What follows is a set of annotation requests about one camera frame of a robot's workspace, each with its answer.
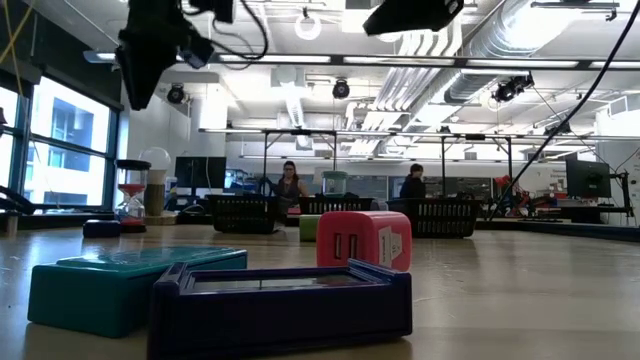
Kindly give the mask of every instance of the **table surface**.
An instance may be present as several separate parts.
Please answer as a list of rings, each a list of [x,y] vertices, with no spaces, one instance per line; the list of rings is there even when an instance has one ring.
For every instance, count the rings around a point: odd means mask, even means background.
[[[114,340],[28,323],[31,268],[176,245],[247,249],[250,268],[315,265],[315,244],[300,243],[291,228],[268,236],[197,225],[150,227],[120,239],[83,240],[80,229],[0,236],[0,358],[144,359],[145,330]],[[413,335],[270,359],[640,359],[636,244],[506,231],[414,239],[411,274]]]

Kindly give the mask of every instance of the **woman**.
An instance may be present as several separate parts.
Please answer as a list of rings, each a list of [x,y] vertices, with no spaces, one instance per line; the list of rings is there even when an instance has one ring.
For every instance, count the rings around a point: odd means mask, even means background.
[[[422,172],[424,169],[420,164],[411,165],[410,173],[400,189],[401,199],[424,198],[427,196],[427,188],[422,182]]]
[[[300,196],[309,196],[309,191],[307,191],[305,184],[300,181],[296,173],[296,164],[293,161],[285,162],[282,170],[282,177],[278,181],[278,185],[273,188],[273,193],[282,199],[291,201],[291,205],[296,205]]]

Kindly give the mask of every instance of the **computer monitor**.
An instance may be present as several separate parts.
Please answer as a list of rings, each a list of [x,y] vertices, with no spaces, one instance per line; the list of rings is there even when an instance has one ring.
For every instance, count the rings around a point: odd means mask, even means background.
[[[177,186],[191,188],[191,196],[196,196],[198,188],[223,189],[226,168],[225,157],[179,156],[176,158]]]
[[[567,192],[582,198],[610,198],[609,165],[591,161],[567,160]]]

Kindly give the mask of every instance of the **white sticker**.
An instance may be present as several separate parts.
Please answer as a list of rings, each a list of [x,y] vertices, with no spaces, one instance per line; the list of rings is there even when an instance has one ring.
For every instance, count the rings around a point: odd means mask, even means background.
[[[380,245],[379,264],[391,267],[391,226],[378,231],[378,243]]]
[[[391,234],[391,260],[402,254],[402,234]]]

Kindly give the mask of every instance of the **green block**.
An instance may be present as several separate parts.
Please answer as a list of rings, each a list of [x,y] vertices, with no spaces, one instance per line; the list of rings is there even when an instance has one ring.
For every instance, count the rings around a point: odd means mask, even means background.
[[[316,242],[320,216],[322,215],[300,215],[300,241]]]
[[[192,270],[246,269],[247,251],[178,246],[37,265],[27,318],[111,338],[126,336],[147,323],[153,283],[176,262]]]

